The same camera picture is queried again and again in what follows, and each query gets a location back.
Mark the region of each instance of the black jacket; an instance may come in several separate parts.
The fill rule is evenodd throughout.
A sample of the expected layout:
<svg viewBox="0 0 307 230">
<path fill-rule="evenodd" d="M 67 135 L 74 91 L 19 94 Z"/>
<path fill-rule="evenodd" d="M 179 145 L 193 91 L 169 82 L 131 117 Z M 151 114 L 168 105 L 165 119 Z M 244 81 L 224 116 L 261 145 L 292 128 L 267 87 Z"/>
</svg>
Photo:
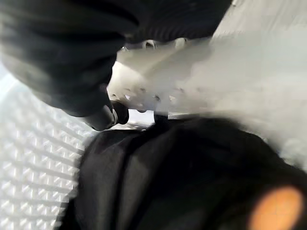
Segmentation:
<svg viewBox="0 0 307 230">
<path fill-rule="evenodd" d="M 307 194 L 303 171 L 222 119 L 102 132 L 79 167 L 78 192 L 60 229 L 247 230 L 269 190 L 291 185 Z M 293 229 L 306 224 L 304 209 Z"/>
</svg>

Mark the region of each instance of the person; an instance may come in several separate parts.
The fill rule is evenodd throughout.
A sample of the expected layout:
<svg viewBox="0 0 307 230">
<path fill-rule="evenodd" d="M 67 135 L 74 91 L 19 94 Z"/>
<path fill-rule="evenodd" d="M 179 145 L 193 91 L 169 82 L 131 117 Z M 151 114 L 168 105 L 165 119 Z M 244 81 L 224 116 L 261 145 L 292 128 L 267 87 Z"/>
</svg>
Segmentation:
<svg viewBox="0 0 307 230">
<path fill-rule="evenodd" d="M 117 52 L 211 36 L 231 0 L 0 0 L 5 67 L 43 102 L 96 130 L 125 123 L 106 87 Z"/>
<path fill-rule="evenodd" d="M 307 229 L 306 173 L 242 129 L 195 117 L 99 133 L 59 229 Z"/>
</svg>

